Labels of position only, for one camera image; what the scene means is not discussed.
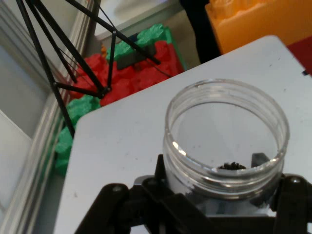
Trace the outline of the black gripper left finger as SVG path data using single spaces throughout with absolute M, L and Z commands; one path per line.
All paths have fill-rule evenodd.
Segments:
M 129 234 L 144 225 L 152 234 L 210 234 L 212 224 L 184 195 L 164 184 L 165 166 L 159 155 L 155 174 L 128 188 L 105 185 L 76 229 L 77 234 Z

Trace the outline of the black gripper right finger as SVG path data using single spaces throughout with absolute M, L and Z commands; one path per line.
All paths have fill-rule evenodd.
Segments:
M 312 184 L 299 175 L 283 175 L 270 208 L 276 212 L 274 234 L 307 234 L 312 222 Z

